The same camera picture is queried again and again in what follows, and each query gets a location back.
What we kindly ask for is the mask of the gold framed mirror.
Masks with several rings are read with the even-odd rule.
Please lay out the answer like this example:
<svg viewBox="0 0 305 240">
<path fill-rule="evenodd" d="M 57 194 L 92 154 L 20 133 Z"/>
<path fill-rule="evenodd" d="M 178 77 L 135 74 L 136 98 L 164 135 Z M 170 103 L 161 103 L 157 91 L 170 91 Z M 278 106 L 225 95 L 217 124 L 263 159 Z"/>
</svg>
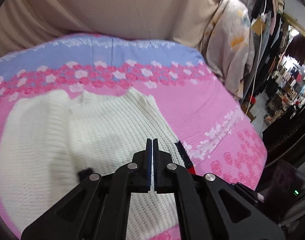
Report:
<svg viewBox="0 0 305 240">
<path fill-rule="evenodd" d="M 287 41 L 287 45 L 289 45 L 291 43 L 291 41 L 293 40 L 293 38 L 295 36 L 295 35 L 291 34 L 291 32 L 293 30 L 295 30 L 296 33 L 299 33 L 303 37 L 305 37 L 305 29 L 302 25 L 300 25 L 297 22 L 297 20 L 293 19 L 291 16 L 289 16 L 286 13 L 283 13 L 281 19 L 282 19 L 283 28 L 286 31 L 284 36 L 285 36 L 285 41 Z"/>
</svg>

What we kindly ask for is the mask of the white red navy knit sweater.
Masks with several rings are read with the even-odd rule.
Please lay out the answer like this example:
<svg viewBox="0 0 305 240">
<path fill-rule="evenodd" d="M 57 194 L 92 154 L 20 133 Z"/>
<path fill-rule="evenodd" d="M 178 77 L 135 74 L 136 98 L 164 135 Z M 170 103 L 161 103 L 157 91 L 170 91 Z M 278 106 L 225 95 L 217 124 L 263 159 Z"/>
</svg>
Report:
<svg viewBox="0 0 305 240">
<path fill-rule="evenodd" d="M 131 162 L 148 139 L 183 165 L 178 137 L 155 99 L 134 88 L 120 96 L 64 90 L 19 100 L 0 142 L 0 199 L 19 231 L 78 184 L 78 172 L 107 175 Z"/>
</svg>

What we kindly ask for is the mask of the pink purple floral bedsheet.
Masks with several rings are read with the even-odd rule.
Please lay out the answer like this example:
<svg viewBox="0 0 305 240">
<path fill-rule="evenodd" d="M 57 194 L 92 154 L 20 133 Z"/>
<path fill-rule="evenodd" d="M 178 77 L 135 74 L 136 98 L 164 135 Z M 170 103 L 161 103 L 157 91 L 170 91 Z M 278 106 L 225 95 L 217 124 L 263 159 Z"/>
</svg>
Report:
<svg viewBox="0 0 305 240">
<path fill-rule="evenodd" d="M 54 90 L 72 99 L 120 96 L 131 88 L 153 96 L 197 174 L 257 186 L 267 158 L 261 138 L 201 54 L 174 42 L 78 34 L 0 57 L 0 142 L 21 99 Z M 1 199 L 0 216 L 20 237 Z"/>
</svg>

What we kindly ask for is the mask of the cluttered shelf of goods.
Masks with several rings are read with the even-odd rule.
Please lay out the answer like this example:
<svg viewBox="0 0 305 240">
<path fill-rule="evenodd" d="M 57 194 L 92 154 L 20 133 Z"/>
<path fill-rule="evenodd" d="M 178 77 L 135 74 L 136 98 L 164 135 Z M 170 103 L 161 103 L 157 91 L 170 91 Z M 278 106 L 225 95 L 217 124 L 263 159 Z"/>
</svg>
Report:
<svg viewBox="0 0 305 240">
<path fill-rule="evenodd" d="M 251 17 L 259 48 L 250 95 L 258 112 L 253 126 L 262 134 L 289 124 L 305 103 L 305 36 L 287 21 L 284 0 L 256 0 Z"/>
</svg>

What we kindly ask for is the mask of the beige curtain cloth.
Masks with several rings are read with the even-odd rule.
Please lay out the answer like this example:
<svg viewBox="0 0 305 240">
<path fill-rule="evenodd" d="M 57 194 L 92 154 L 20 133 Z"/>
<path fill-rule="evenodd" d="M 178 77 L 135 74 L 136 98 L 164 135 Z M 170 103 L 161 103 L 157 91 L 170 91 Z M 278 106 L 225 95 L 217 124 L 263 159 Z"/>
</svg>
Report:
<svg viewBox="0 0 305 240">
<path fill-rule="evenodd" d="M 221 0 L 5 0 L 0 57 L 71 33 L 158 39 L 197 48 Z"/>
</svg>

